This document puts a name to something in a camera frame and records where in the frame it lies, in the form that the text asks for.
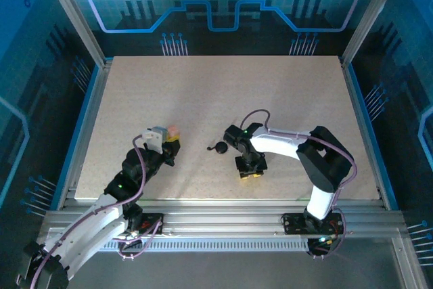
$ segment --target glass panel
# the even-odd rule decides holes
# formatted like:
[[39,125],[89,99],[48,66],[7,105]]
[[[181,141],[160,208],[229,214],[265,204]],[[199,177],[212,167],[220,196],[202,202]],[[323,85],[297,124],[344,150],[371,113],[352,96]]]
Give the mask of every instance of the glass panel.
[[388,0],[353,61],[408,225],[433,224],[432,50],[433,0]]
[[[94,63],[57,0],[0,0],[0,8],[0,287],[13,288],[22,249],[50,203],[50,183],[57,183]],[[28,142],[14,109],[27,122]],[[39,175],[50,183],[29,182]]]
[[341,55],[369,3],[369,0],[77,1],[107,56]]

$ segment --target white arm segment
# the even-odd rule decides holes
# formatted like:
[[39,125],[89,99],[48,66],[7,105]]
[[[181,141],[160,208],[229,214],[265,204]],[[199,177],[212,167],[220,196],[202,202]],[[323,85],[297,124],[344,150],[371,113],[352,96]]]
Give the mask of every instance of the white arm segment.
[[[112,196],[102,194],[82,217],[101,206],[107,206],[115,202],[117,200]],[[67,270],[69,280],[104,244],[125,231],[128,222],[123,219],[122,210],[122,206],[117,206],[89,217],[72,230],[68,238],[55,250],[53,256],[60,255],[60,263],[64,268],[69,267]],[[49,252],[64,232],[74,224],[69,225],[62,233],[47,239],[44,250]]]
[[[295,133],[300,135],[310,135],[309,132],[293,132],[293,131],[280,131],[270,129],[274,132],[280,133]],[[299,160],[296,151],[300,144],[304,143],[306,139],[299,139],[284,135],[270,134],[265,127],[258,128],[251,137],[251,144],[258,152],[273,152],[283,156],[289,156]],[[325,218],[331,209],[332,200],[335,193],[327,193],[320,190],[318,187],[313,186],[311,199],[306,206],[307,211],[315,218],[322,220]]]

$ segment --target robotic arm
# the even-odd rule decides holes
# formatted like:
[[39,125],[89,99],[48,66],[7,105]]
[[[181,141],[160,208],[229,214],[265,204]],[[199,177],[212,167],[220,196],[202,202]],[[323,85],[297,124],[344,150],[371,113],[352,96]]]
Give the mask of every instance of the robotic arm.
[[145,214],[136,202],[143,194],[143,182],[147,183],[163,164],[174,166],[180,149],[179,131],[154,127],[145,130],[143,138],[144,148],[134,143],[121,172],[79,220],[42,245],[31,242],[24,248],[16,279],[19,287],[66,288],[83,264],[112,238],[126,234],[134,242],[151,230],[162,231],[162,214]]
[[252,123],[245,130],[231,125],[225,131],[224,140],[242,153],[235,159],[241,178],[258,177],[267,170],[265,152],[299,160],[313,183],[311,199],[303,215],[306,229],[316,234],[322,231],[340,183],[352,166],[339,152],[352,156],[325,127],[316,127],[311,132],[291,132],[268,129],[260,123]]

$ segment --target vertical post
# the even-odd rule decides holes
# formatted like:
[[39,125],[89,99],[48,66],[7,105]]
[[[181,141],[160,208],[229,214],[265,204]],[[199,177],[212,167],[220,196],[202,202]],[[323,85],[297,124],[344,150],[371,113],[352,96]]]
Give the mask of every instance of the vertical post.
[[357,29],[353,33],[346,50],[344,50],[342,56],[342,65],[347,67],[357,54],[361,44],[363,43],[365,37],[368,35],[371,27],[373,26],[376,18],[379,16],[380,12],[383,10],[387,0],[371,0],[367,9],[365,10],[361,21],[359,22]]
[[96,41],[95,35],[93,35],[87,21],[81,13],[75,0],[59,0],[66,15],[68,15],[72,25],[74,25],[79,37],[83,41],[87,51],[89,51],[91,57],[95,61],[96,65],[103,69],[106,65],[105,55],[101,50],[101,47]]

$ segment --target beige table surface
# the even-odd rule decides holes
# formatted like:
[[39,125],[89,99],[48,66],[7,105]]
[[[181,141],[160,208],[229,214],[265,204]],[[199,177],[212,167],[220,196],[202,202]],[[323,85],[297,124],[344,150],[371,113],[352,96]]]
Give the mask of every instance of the beige table surface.
[[[76,198],[96,198],[119,172],[131,140],[145,128],[176,124],[176,166],[162,166],[143,198],[307,199],[312,184],[298,160],[267,154],[268,171],[240,180],[233,148],[206,147],[230,124],[257,108],[269,127],[312,131],[327,127],[355,158],[358,177],[341,198],[377,199],[375,179],[337,57],[185,56],[113,60]],[[250,118],[262,122],[265,114]]]

